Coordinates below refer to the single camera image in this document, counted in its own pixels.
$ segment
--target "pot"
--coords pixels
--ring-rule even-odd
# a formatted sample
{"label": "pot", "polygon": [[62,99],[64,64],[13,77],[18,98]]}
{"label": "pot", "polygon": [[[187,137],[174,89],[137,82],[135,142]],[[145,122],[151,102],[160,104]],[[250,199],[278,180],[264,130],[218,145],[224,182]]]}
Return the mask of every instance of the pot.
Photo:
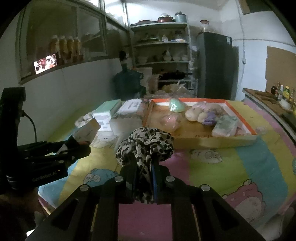
{"label": "pot", "polygon": [[172,22],[173,17],[159,17],[158,21],[159,23],[166,23],[166,22]]}
{"label": "pot", "polygon": [[176,20],[176,23],[186,23],[187,22],[186,15],[183,14],[182,12],[177,12],[175,14],[175,20]]}

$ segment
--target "black cable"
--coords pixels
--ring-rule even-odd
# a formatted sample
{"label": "black cable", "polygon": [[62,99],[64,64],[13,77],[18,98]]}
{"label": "black cable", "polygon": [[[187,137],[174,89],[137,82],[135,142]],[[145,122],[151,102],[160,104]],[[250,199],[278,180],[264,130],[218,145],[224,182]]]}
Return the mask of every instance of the black cable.
{"label": "black cable", "polygon": [[37,142],[37,132],[36,132],[36,127],[35,127],[34,121],[33,121],[33,120],[31,119],[31,117],[28,116],[28,115],[26,114],[26,112],[24,112],[24,111],[22,111],[22,116],[27,117],[27,118],[31,121],[31,123],[33,124],[34,134],[35,134],[35,142]]}

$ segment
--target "cardboard sheet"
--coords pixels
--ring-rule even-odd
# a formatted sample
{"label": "cardboard sheet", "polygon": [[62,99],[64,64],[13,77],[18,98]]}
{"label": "cardboard sheet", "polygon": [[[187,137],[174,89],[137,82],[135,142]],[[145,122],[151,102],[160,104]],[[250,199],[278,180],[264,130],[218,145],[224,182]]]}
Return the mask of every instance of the cardboard sheet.
{"label": "cardboard sheet", "polygon": [[266,88],[271,87],[278,81],[284,86],[296,87],[296,54],[279,48],[267,47],[266,59]]}

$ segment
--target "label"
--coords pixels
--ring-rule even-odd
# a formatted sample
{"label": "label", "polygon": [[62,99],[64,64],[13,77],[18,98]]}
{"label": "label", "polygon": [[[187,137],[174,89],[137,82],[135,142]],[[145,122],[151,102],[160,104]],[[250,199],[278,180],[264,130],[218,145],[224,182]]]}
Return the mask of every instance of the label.
{"label": "label", "polygon": [[136,112],[141,104],[142,100],[141,99],[131,99],[127,100],[122,107],[117,111],[117,113],[133,113]]}

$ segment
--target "wooden table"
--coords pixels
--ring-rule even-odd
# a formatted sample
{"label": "wooden table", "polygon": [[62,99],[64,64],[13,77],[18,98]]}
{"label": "wooden table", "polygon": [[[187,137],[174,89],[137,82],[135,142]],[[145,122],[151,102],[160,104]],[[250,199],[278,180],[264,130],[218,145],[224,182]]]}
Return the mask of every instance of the wooden table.
{"label": "wooden table", "polygon": [[290,138],[293,140],[294,144],[296,144],[296,133],[293,131],[293,129],[287,124],[287,122],[281,117],[282,114],[287,113],[278,102],[274,104],[275,102],[270,102],[268,99],[268,93],[252,90],[252,89],[243,89],[243,93],[246,95],[247,98],[250,100],[256,102],[259,104],[264,110],[266,110],[269,114],[271,114],[277,122],[283,127],[285,132],[290,136]]}

